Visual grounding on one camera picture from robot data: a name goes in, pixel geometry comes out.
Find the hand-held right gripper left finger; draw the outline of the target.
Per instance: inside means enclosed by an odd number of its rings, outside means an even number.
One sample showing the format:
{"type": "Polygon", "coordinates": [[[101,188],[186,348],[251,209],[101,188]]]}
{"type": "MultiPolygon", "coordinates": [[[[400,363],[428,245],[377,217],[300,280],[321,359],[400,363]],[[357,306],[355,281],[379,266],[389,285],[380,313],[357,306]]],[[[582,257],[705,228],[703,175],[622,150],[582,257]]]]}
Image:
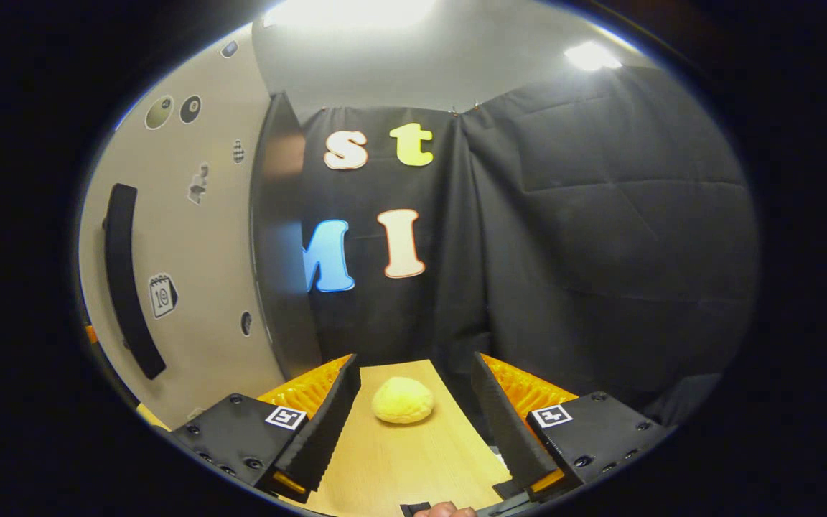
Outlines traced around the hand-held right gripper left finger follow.
{"type": "Polygon", "coordinates": [[[254,490],[306,503],[319,490],[360,386],[357,356],[345,355],[265,396],[230,393],[169,435],[254,490]]]}

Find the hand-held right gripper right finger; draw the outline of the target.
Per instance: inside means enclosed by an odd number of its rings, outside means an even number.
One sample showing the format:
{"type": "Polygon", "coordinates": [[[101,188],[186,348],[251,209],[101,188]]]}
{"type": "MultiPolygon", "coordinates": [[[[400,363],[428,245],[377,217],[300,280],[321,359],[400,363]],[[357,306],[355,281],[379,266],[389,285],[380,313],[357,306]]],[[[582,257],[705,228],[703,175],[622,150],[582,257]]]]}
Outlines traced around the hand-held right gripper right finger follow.
{"type": "Polygon", "coordinates": [[[533,503],[610,477],[672,432],[608,393],[577,396],[483,353],[470,383],[510,474],[505,488],[533,503]]]}

